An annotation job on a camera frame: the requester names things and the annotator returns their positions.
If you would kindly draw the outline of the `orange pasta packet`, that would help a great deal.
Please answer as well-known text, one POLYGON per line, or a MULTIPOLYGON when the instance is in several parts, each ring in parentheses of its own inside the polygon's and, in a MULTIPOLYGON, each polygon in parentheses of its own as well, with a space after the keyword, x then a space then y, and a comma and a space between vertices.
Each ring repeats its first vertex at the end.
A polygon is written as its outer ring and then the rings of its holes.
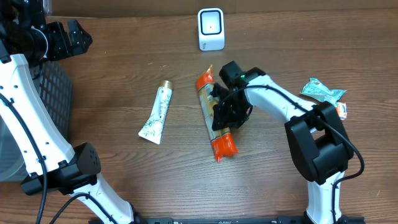
POLYGON ((217 105, 219 101, 219 98, 211 96, 211 92, 215 85, 212 65, 197 77, 195 85, 216 161, 221 162, 223 157, 232 157, 238 154, 239 151, 235 145, 230 129, 224 128, 214 131, 212 128, 214 121, 213 106, 217 105))

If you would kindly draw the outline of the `white bamboo print tube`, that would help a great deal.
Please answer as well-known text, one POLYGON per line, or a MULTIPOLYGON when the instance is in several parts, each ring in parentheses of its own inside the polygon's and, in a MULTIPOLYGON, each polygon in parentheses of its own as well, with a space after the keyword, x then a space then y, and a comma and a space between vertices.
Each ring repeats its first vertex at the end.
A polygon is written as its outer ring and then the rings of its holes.
POLYGON ((174 85, 168 80, 160 82, 150 117, 139 131, 139 137, 155 144, 160 144, 173 88, 174 85))

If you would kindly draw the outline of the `teal wet wipes packet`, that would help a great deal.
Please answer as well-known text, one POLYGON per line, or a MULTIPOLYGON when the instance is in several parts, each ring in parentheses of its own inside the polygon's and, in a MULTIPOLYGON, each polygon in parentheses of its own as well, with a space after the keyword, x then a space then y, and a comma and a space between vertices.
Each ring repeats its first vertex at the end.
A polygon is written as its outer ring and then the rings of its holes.
POLYGON ((331 90, 320 80, 310 78, 310 81, 303 87, 300 93, 319 102, 327 101, 334 107, 337 107, 338 100, 345 94, 345 92, 346 90, 331 90))

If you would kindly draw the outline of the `small orange snack packet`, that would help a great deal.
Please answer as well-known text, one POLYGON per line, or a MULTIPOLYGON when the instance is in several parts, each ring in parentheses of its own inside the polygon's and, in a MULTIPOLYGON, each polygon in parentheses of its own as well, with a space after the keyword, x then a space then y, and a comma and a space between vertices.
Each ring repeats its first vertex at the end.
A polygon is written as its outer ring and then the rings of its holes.
POLYGON ((337 102, 336 111, 340 117, 340 120, 345 120, 347 118, 348 112, 346 103, 337 102))

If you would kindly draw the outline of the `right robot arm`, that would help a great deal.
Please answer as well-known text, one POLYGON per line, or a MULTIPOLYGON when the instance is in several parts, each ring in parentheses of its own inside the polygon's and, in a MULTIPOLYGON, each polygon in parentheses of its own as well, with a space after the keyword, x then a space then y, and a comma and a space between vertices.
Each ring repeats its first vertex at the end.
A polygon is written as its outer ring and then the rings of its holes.
POLYGON ((308 183, 305 223, 347 223, 340 210, 340 184, 354 156, 336 108, 301 99, 276 84, 261 69, 243 71, 234 61, 224 65, 215 84, 213 130, 239 128, 258 107, 285 126, 293 163, 308 183))

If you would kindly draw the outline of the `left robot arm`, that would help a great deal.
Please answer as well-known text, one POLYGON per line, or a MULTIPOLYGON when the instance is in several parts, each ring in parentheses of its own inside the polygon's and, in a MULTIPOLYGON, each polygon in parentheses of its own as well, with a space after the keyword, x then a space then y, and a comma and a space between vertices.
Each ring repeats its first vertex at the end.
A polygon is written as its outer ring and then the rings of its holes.
POLYGON ((42 1, 1 2, 1 117, 23 156, 27 195, 57 190, 80 200, 101 223, 142 223, 101 174, 90 143, 72 146, 54 125, 35 89, 30 69, 87 52, 92 38, 76 20, 47 23, 42 1))

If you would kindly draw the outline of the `white barcode scanner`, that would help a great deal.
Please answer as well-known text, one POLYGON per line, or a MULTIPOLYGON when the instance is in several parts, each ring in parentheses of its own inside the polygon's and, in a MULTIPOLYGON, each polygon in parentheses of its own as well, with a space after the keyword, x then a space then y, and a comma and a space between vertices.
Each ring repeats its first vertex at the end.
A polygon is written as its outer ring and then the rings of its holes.
POLYGON ((197 20, 200 50, 223 50, 225 45, 223 11, 217 7, 201 9, 197 14, 197 20))

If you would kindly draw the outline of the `grey plastic shopping basket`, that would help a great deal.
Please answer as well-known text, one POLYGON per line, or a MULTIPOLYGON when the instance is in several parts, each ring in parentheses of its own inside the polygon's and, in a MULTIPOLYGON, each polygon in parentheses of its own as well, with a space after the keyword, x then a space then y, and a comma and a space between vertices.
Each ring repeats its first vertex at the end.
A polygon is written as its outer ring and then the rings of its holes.
MULTIPOLYGON (((45 62, 30 70, 34 86, 60 134, 70 140, 73 86, 58 62, 45 62)), ((1 181, 19 182, 27 176, 19 147, 1 120, 1 181)))

